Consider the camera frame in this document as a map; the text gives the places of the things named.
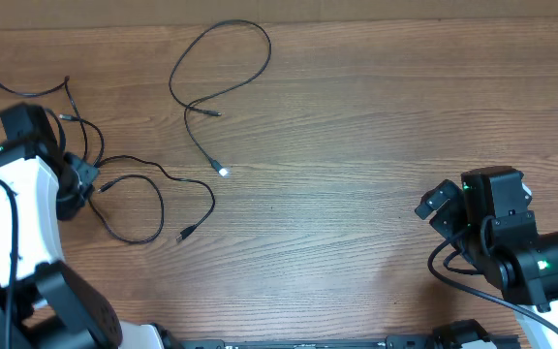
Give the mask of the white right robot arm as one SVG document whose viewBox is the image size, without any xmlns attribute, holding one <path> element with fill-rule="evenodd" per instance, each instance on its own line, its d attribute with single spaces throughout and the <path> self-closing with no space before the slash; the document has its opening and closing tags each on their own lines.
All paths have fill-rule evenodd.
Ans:
<svg viewBox="0 0 558 349">
<path fill-rule="evenodd" d="M 541 234 L 530 209 L 532 191 L 510 166 L 471 170 L 427 191 L 415 209 L 443 242 L 428 257 L 430 273 L 450 287 L 513 311 L 529 344 L 558 348 L 558 232 Z M 467 275 L 482 276 L 500 291 L 493 296 L 452 280 L 434 266 L 439 253 L 461 257 Z"/>
</svg>

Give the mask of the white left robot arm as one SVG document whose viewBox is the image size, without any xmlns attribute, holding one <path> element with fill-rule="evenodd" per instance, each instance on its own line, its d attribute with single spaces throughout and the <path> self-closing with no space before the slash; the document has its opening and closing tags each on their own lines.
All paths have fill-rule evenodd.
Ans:
<svg viewBox="0 0 558 349">
<path fill-rule="evenodd" d="M 53 116 L 25 103 L 0 112 L 0 349 L 177 347 L 156 324 L 119 320 L 66 264 L 58 224 L 84 207 L 98 171 L 66 151 Z"/>
</svg>

